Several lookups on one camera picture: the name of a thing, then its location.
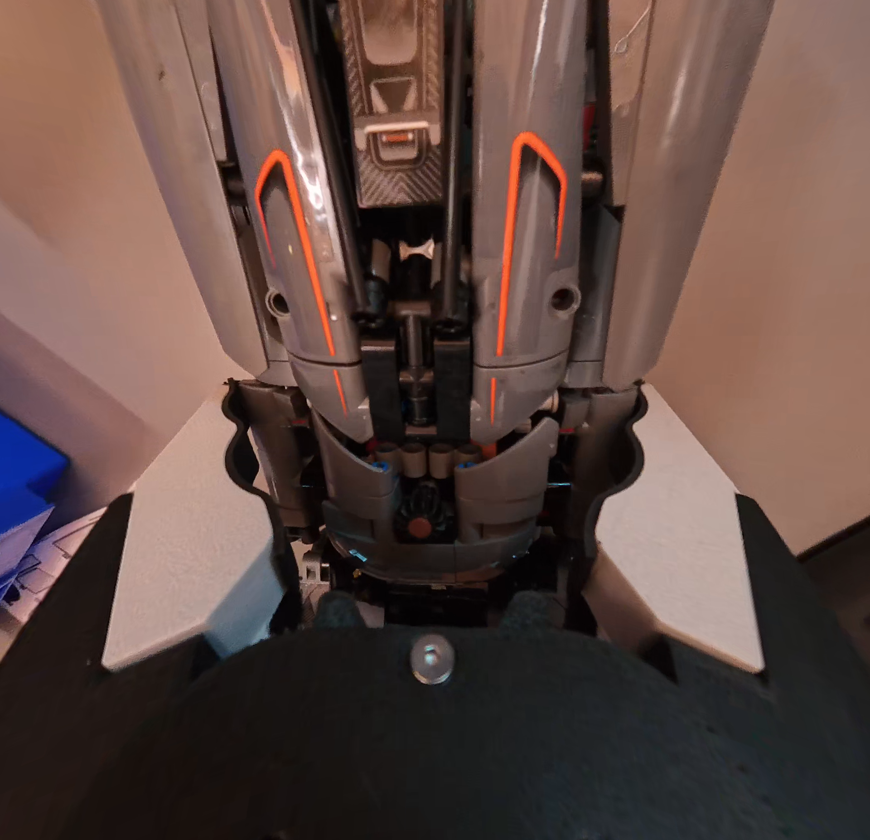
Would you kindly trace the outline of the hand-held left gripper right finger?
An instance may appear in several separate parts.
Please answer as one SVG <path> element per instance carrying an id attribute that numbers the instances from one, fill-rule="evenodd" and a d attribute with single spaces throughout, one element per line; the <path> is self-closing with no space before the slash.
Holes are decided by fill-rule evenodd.
<path id="1" fill-rule="evenodd" d="M 668 636 L 737 669 L 765 656 L 737 489 L 650 384 L 628 428 L 639 471 L 604 498 L 584 597 L 604 638 L 641 653 Z"/>

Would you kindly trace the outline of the blue storage bin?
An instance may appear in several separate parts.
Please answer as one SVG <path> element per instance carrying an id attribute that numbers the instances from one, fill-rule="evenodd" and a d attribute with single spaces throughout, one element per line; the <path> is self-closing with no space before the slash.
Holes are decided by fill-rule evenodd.
<path id="1" fill-rule="evenodd" d="M 1 415 L 1 592 L 54 510 L 53 494 L 68 458 Z"/>

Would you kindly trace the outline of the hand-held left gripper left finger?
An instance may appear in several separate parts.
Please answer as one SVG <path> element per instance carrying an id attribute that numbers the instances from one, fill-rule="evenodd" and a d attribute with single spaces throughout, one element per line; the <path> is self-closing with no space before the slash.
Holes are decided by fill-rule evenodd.
<path id="1" fill-rule="evenodd" d="M 255 485 L 250 387 L 227 380 L 136 481 L 106 670 L 197 638 L 226 659 L 265 639 L 280 605 L 299 624 L 298 563 L 277 505 Z"/>

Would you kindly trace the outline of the printed instruction sheet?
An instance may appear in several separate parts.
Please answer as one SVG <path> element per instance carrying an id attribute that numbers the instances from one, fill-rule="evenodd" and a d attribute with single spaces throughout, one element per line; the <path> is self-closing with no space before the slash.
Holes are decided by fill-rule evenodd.
<path id="1" fill-rule="evenodd" d="M 27 623 L 105 511 L 100 508 L 35 541 L 5 575 L 1 607 L 15 628 Z"/>

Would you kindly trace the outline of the grey lego car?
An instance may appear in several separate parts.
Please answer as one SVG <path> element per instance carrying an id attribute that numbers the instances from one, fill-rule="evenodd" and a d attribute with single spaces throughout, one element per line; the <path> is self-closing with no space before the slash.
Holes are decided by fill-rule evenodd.
<path id="1" fill-rule="evenodd" d="M 775 0 L 95 1 L 285 541 L 578 591 Z"/>

